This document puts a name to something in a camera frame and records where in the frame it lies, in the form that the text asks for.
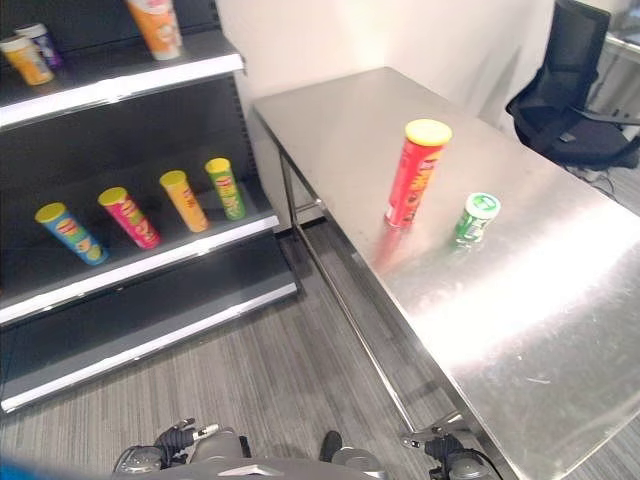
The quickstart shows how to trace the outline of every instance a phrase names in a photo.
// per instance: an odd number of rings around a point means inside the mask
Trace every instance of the shelf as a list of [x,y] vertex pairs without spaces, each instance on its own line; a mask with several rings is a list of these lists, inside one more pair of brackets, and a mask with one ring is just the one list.
[[87,108],[176,88],[240,70],[242,57],[219,31],[183,37],[183,54],[156,61],[144,44],[65,57],[65,68],[29,87],[13,70],[2,72],[0,131]]
[[109,251],[104,264],[91,267],[52,236],[46,241],[19,250],[2,251],[2,283],[0,326],[29,316],[47,312],[71,301],[123,283],[253,235],[270,231],[278,219],[264,196],[258,179],[238,184],[247,215],[242,220],[225,218],[214,191],[196,195],[212,226],[193,234],[184,225],[167,198],[158,206],[144,208],[145,215],[156,227],[162,243],[153,250],[142,250],[124,233],[114,220],[87,225]]
[[297,291],[265,234],[3,332],[2,410],[138,360]]

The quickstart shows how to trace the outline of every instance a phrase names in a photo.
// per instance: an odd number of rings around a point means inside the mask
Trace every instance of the lime green pringles can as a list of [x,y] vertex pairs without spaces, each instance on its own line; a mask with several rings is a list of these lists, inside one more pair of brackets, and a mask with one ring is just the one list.
[[102,245],[73,218],[64,203],[45,205],[38,210],[35,218],[85,263],[98,265],[109,256]]
[[211,177],[214,187],[216,187],[216,192],[218,192],[227,218],[229,220],[244,218],[244,203],[231,171],[231,162],[226,158],[212,158],[204,168],[209,177]]
[[484,192],[472,193],[467,197],[464,211],[456,224],[456,241],[474,243],[482,240],[487,225],[500,212],[500,200]]

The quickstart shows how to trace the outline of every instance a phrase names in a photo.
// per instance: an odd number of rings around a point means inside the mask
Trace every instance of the chair seat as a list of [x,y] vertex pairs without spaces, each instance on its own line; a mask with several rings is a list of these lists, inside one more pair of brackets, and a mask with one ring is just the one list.
[[638,166],[638,152],[616,158],[616,152],[629,141],[622,132],[609,123],[580,119],[567,131],[575,140],[563,141],[557,138],[544,152],[544,156],[561,165],[581,166],[593,170],[608,167],[635,168]]

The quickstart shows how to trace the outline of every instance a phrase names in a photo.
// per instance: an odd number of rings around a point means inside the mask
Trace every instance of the white shelf edge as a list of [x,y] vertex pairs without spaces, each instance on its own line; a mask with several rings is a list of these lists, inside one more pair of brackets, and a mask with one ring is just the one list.
[[278,225],[278,217],[271,215],[251,223],[241,225],[214,235],[198,238],[181,247],[147,257],[108,272],[100,273],[84,280],[65,285],[47,293],[33,296],[22,302],[14,303],[0,310],[0,325],[18,318],[39,312],[51,310],[74,297],[82,297],[87,293],[117,284],[128,278],[150,272],[165,265],[185,260],[189,257],[204,255],[223,245],[264,232]]
[[149,72],[107,78],[83,87],[1,107],[0,129],[55,113],[69,113],[96,105],[115,103],[133,95],[242,68],[242,57],[239,53],[232,53]]
[[22,405],[37,400],[38,398],[42,398],[46,395],[91,378],[100,373],[112,370],[131,360],[137,360],[140,357],[153,352],[154,350],[164,348],[183,338],[194,335],[202,330],[230,320],[234,317],[248,313],[255,308],[271,303],[289,294],[293,294],[296,291],[297,286],[295,282],[288,283],[287,285],[284,285],[276,290],[272,290],[271,292],[252,298],[251,300],[248,300],[244,303],[233,305],[221,312],[216,313],[215,315],[203,318],[202,320],[199,320],[191,325],[180,328],[174,332],[168,333],[149,342],[143,343],[142,345],[138,345],[135,348],[126,350],[122,353],[114,355],[113,357],[105,358],[97,363],[94,363],[93,365],[81,368],[80,370],[76,370],[73,373],[64,375],[60,378],[57,378],[56,380],[52,380],[43,385],[40,385],[39,387],[32,388],[31,390],[27,390],[26,392],[20,393],[13,397],[9,397],[6,400],[2,400],[2,402],[0,402],[0,406],[6,413],[10,413],[13,410],[21,407]]

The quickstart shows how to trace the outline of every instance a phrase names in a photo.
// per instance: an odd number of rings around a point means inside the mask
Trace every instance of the black office chair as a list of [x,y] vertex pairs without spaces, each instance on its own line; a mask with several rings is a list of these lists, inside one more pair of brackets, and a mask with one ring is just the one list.
[[638,166],[640,135],[628,141],[620,125],[640,119],[586,111],[610,15],[573,0],[556,0],[542,67],[507,105],[520,141],[563,166],[590,170]]

